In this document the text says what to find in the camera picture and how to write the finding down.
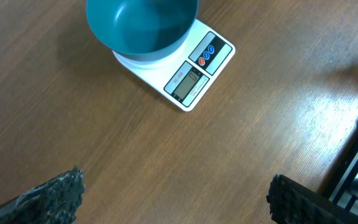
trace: wooden table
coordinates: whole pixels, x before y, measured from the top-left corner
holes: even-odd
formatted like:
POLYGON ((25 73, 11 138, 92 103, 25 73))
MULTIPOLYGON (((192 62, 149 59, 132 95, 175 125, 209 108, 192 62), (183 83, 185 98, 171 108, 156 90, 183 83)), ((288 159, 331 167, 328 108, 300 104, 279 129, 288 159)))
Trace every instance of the wooden table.
POLYGON ((77 165, 77 223, 271 223, 358 120, 358 1, 201 0, 237 48, 191 113, 117 63, 85 0, 0 0, 0 203, 77 165))

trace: wood grain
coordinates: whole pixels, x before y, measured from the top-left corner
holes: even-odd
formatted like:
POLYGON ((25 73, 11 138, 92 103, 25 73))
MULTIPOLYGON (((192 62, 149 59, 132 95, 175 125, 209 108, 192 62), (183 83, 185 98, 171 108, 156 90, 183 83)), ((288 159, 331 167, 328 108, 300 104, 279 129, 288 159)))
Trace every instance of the wood grain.
POLYGON ((85 1, 0 0, 0 203, 85 172, 77 223, 271 223, 358 120, 358 1, 200 0, 237 52, 191 113, 117 63, 85 1))

